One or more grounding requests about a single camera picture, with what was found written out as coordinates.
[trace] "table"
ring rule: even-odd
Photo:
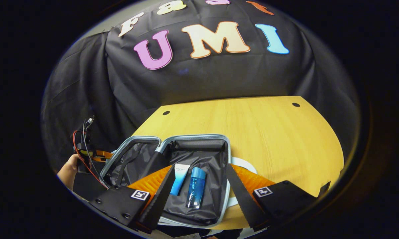
[[[341,145],[328,122],[299,96],[248,97],[161,106],[133,136],[219,133],[230,140],[232,156],[250,162],[275,183],[289,180],[317,197],[344,166]],[[229,207],[213,227],[249,227],[239,205]]]

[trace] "bottle cap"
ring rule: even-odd
[[[205,171],[198,167],[194,167],[192,169],[192,175],[190,177],[205,179]]]

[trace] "black cloth backdrop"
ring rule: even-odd
[[[59,60],[41,108],[43,142],[55,170],[73,153],[72,132],[91,115],[96,116],[91,143],[113,151],[162,105],[252,96],[302,96],[328,121],[348,157],[358,137],[359,100],[348,73],[324,43],[268,4],[260,3],[274,16],[241,0],[228,5],[183,2],[186,8],[164,15],[157,15],[158,6],[151,4],[123,37],[118,37],[118,24],[78,40]],[[127,20],[136,14],[127,15]],[[181,29],[202,24],[215,32],[221,21],[238,23],[251,51],[228,53],[225,42],[222,53],[211,50],[210,56],[192,59],[192,43]],[[257,23],[274,26],[290,53],[269,52]],[[151,56],[160,58],[152,36],[162,30],[169,30],[173,58],[152,71],[142,65],[133,47],[149,40]]]

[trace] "foam letter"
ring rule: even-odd
[[[163,52],[163,56],[161,56],[160,59],[152,59],[148,50],[148,40],[141,41],[134,46],[134,50],[137,51],[140,61],[149,70],[157,70],[170,63],[172,59],[172,50],[167,39],[167,34],[168,30],[163,30],[152,36],[152,39],[158,41],[161,51]]]
[[[180,9],[184,9],[186,5],[183,4],[183,1],[177,0],[177,1],[172,1],[166,4],[163,4],[159,7],[159,10],[157,12],[158,15],[163,15],[172,11],[177,11]]]
[[[230,4],[229,0],[206,0],[205,2],[210,4],[210,5],[226,5],[226,4]]]
[[[137,20],[139,20],[139,18],[140,18],[141,16],[143,16],[143,14],[144,14],[144,13],[141,12],[141,13],[135,15],[134,17],[130,18],[129,20],[123,22],[123,23],[121,24],[121,26],[122,26],[122,28],[121,28],[121,33],[118,35],[118,37],[120,37],[120,36],[126,34],[128,31],[130,31],[131,29],[133,29],[133,26],[132,26],[132,25],[136,24],[136,23],[137,23]]]
[[[273,26],[265,25],[265,24],[256,24],[257,28],[261,29],[266,35],[267,41],[269,42],[269,46],[267,50],[272,53],[278,54],[288,54],[289,50],[283,46],[282,42],[278,34],[276,33],[276,28]]]
[[[216,53],[221,53],[225,40],[227,42],[227,52],[248,52],[250,48],[243,42],[237,26],[238,24],[235,22],[220,22],[216,32],[210,31],[201,24],[185,26],[181,31],[188,33],[192,42],[193,52],[190,54],[190,57],[197,59],[211,54],[211,50],[204,47],[204,42]]]
[[[258,4],[258,3],[254,3],[254,2],[250,2],[250,1],[247,1],[247,3],[251,3],[254,7],[256,7],[258,10],[260,10],[262,12],[265,12],[265,13],[270,14],[270,15],[275,15],[275,14],[273,14],[273,12],[267,11],[267,8],[265,6],[262,6],[262,5]]]

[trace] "orange letter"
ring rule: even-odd
[[[181,29],[182,32],[189,34],[190,41],[192,42],[193,52],[190,57],[198,59],[206,57],[211,54],[204,46],[207,43],[216,53],[221,53],[223,44],[226,40],[226,51],[231,53],[248,52],[249,46],[245,45],[242,36],[237,30],[238,24],[235,22],[220,22],[217,26],[216,32],[210,31],[208,28],[201,24],[186,26]]]
[[[261,6],[258,3],[254,3],[254,2],[250,2],[250,1],[247,1],[247,3],[251,3],[252,5],[254,5],[254,7],[256,7],[258,10],[260,10],[262,12],[265,12],[265,13],[270,14],[270,15],[274,15],[273,12],[267,11],[267,8],[265,6]]]

